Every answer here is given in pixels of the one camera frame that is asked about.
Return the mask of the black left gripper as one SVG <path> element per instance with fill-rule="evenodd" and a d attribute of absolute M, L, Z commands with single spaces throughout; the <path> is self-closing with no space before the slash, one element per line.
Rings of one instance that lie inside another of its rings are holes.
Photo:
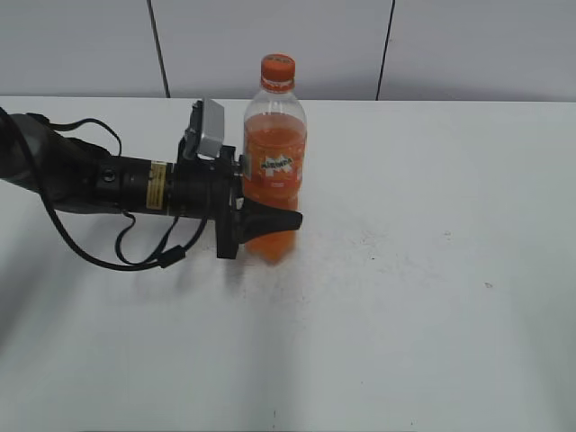
<path fill-rule="evenodd" d="M 218 258 L 234 259 L 239 244 L 285 231 L 296 231 L 303 215 L 245 198 L 237 216 L 233 200 L 240 197 L 239 162 L 232 146 L 220 148 L 215 159 L 202 158 L 197 153 L 185 153 L 178 146 L 177 160 L 172 171 L 172 192 L 168 199 L 168 214 L 200 221 L 192 238 L 184 244 L 190 250 L 200 239 L 208 221 L 215 223 Z"/>

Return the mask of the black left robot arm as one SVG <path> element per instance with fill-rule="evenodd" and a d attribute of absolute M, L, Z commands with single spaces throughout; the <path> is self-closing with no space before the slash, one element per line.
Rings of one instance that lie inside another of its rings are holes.
<path fill-rule="evenodd" d="M 118 265 L 120 271 L 167 267 L 185 257 L 215 222 L 219 258 L 233 259 L 239 245 L 252 239 L 297 230 L 302 215 L 269 207 L 243 194 L 242 160 L 223 143 L 224 109 L 211 99 L 193 105 L 174 163 L 113 155 L 107 149 L 65 132 L 82 121 L 56 124 L 36 113 L 1 114 L 1 177 L 38 194 L 58 233 L 78 254 L 58 218 L 77 214 L 136 213 L 200 220 L 184 246 L 167 248 L 161 240 L 155 254 L 141 264 Z"/>

